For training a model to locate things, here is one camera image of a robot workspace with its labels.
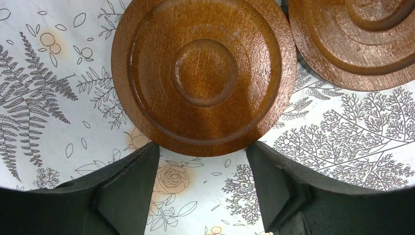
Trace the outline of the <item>brown wooden coaster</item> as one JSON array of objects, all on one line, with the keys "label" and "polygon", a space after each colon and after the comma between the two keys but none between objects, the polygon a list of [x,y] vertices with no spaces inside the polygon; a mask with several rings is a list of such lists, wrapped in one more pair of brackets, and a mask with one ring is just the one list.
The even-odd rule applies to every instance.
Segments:
[{"label": "brown wooden coaster", "polygon": [[415,78],[412,0],[291,0],[288,16],[305,63],[338,87],[380,91]]},{"label": "brown wooden coaster", "polygon": [[274,0],[134,0],[111,56],[132,123],[160,146],[196,157],[264,136],[297,76],[293,34]]}]

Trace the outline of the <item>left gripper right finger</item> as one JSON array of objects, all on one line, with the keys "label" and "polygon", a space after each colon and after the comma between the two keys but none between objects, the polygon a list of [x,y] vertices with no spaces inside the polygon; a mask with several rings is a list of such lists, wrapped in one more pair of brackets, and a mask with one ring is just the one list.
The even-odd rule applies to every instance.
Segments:
[{"label": "left gripper right finger", "polygon": [[415,189],[377,191],[311,170],[257,141],[247,148],[266,232],[412,235]]}]

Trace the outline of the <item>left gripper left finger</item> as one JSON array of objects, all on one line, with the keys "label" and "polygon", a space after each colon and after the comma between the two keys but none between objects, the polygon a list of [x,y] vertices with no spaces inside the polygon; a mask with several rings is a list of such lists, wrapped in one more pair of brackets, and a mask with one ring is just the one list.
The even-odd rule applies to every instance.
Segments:
[{"label": "left gripper left finger", "polygon": [[132,154],[53,189],[0,190],[3,235],[142,235],[160,148]]}]

